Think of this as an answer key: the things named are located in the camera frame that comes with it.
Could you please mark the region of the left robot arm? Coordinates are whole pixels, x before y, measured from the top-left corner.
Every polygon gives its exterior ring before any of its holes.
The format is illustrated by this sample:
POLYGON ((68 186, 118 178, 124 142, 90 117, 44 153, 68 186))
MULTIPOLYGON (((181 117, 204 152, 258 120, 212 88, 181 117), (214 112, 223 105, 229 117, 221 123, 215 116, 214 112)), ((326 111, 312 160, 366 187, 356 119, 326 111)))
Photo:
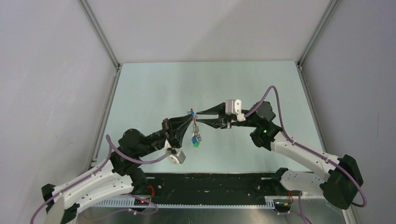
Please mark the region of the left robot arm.
POLYGON ((61 185, 47 184, 41 188, 49 224, 66 224, 95 203, 113 196, 143 194, 147 178, 140 165, 161 162, 168 158, 172 164, 182 164, 184 135, 196 116, 164 119, 162 128, 150 135, 128 129, 115 146, 109 135, 106 158, 75 179, 61 185))

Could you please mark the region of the red-handled key organizer with rings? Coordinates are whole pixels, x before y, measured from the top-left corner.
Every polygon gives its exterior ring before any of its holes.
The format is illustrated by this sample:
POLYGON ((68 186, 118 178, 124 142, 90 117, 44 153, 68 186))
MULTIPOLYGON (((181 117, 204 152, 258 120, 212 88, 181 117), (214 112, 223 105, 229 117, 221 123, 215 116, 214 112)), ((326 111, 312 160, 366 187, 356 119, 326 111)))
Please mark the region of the red-handled key organizer with rings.
POLYGON ((192 123, 192 137, 193 136, 196 136, 197 139, 199 140, 199 142, 202 141, 202 137, 200 135, 199 127, 197 125, 196 120, 194 120, 193 123, 192 123))

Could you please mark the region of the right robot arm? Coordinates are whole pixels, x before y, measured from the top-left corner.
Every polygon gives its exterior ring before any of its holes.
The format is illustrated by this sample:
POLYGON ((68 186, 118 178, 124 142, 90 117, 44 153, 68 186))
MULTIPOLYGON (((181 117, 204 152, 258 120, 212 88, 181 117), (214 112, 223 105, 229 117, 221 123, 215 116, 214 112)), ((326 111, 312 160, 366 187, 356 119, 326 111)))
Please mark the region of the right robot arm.
POLYGON ((261 103, 250 116, 242 118, 248 110, 241 108, 240 100, 228 100, 199 115, 216 115, 216 119, 198 119, 198 122, 215 129, 233 126, 253 127, 250 134, 257 147, 282 154, 308 168, 309 172, 297 172, 280 168, 272 177, 272 191, 283 195, 288 190, 310 192, 323 196, 335 207, 347 210, 363 185, 357 161, 344 155, 342 158, 325 152, 315 155, 304 149, 293 137, 286 137, 285 131, 273 123, 275 113, 269 102, 261 103))

